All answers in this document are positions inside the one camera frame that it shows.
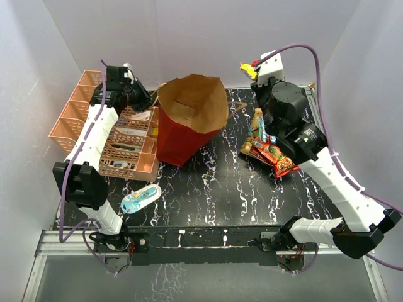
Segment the yellow candy pack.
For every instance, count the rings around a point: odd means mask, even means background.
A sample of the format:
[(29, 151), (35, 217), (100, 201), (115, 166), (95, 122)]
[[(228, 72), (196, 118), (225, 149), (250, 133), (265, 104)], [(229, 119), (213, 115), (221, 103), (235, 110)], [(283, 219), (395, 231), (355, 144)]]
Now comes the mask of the yellow candy pack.
[(245, 73), (252, 81), (255, 81), (258, 77), (258, 73), (254, 70), (254, 67), (247, 63), (240, 63), (240, 71)]

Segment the gold teal kettle chips bag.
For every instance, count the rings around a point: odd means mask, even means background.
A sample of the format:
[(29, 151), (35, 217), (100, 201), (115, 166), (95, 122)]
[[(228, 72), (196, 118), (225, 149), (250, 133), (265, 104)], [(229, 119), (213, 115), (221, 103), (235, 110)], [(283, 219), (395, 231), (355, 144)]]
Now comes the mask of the gold teal kettle chips bag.
[(256, 137), (259, 137), (258, 120), (259, 120), (260, 117), (262, 117), (262, 110), (260, 108), (256, 108), (254, 110), (254, 116), (253, 116), (251, 124), (249, 126), (246, 139), (245, 139), (245, 141), (242, 144), (242, 147), (240, 149), (240, 152), (243, 153), (243, 154), (247, 155), (251, 151), (251, 149), (253, 147), (252, 141)]

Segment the red brown paper bag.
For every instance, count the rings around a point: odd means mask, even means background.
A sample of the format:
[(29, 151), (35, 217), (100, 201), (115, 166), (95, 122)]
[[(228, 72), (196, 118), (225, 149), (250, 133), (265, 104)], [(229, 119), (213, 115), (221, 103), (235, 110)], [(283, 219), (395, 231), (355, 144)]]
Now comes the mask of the red brown paper bag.
[(157, 159), (181, 167), (233, 116), (218, 77), (190, 74), (157, 90)]

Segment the orange candy bag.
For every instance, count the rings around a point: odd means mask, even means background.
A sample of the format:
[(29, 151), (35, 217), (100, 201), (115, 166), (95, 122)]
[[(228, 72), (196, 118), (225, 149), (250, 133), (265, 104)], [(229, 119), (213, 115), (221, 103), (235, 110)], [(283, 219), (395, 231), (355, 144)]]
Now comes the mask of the orange candy bag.
[(254, 140), (252, 141), (252, 145), (263, 157), (272, 163), (277, 163), (279, 160), (285, 158), (285, 155), (275, 144)]

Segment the red doritos chip bag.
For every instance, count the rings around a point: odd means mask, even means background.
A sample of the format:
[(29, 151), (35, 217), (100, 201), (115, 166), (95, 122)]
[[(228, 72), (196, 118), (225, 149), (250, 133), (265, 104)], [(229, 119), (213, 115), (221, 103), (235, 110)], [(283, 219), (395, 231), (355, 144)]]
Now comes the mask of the red doritos chip bag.
[(240, 152), (244, 155), (258, 159), (264, 164), (273, 166), (273, 163), (271, 163), (266, 157), (262, 156), (261, 153), (257, 150), (257, 148), (251, 143), (249, 137), (245, 139), (245, 142), (242, 144)]

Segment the red skittles candy bag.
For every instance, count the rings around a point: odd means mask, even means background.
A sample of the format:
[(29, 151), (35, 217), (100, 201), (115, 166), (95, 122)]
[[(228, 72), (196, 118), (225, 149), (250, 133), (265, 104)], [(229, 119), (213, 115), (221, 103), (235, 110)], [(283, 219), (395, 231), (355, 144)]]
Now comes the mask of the red skittles candy bag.
[(275, 177), (283, 177), (290, 172), (299, 170), (300, 167), (295, 165), (289, 157), (280, 158), (274, 165)]

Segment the green white candy box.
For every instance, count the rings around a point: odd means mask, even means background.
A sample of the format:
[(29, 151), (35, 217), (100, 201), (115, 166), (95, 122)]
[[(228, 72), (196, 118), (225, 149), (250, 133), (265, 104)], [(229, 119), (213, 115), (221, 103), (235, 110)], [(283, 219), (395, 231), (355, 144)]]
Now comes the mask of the green white candy box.
[(276, 136), (267, 134), (262, 116), (258, 117), (258, 137), (260, 142), (265, 143), (276, 143), (277, 140)]

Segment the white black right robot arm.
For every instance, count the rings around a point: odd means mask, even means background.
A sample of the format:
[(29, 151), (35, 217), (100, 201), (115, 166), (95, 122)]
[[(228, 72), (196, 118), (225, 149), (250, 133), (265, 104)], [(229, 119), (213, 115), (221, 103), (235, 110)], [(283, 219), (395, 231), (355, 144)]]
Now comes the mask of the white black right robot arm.
[(369, 253), (396, 226), (401, 214), (384, 208), (347, 182), (339, 171), (341, 164), (329, 151), (325, 134), (304, 119), (308, 99), (301, 88), (270, 79), (266, 86), (252, 83), (251, 89), (263, 113), (266, 133), (276, 137), (281, 152), (319, 185), (341, 214), (326, 220), (293, 216), (262, 243), (290, 250), (302, 243), (334, 245), (353, 259)]

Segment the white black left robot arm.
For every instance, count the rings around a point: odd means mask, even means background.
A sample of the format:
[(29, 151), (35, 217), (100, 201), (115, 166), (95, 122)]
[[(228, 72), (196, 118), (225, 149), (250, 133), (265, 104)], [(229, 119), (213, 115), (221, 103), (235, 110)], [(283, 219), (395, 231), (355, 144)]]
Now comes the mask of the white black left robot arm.
[(88, 115), (72, 150), (63, 162), (56, 162), (52, 173), (60, 191), (59, 241), (64, 233), (64, 210), (72, 203), (87, 218), (76, 226), (93, 224), (91, 240), (117, 251), (126, 250), (130, 235), (123, 231), (123, 220), (108, 201), (108, 185), (99, 173), (99, 162), (113, 126), (127, 107), (149, 109), (153, 98), (135, 76), (129, 63), (122, 66), (100, 62), (101, 82), (89, 99)]

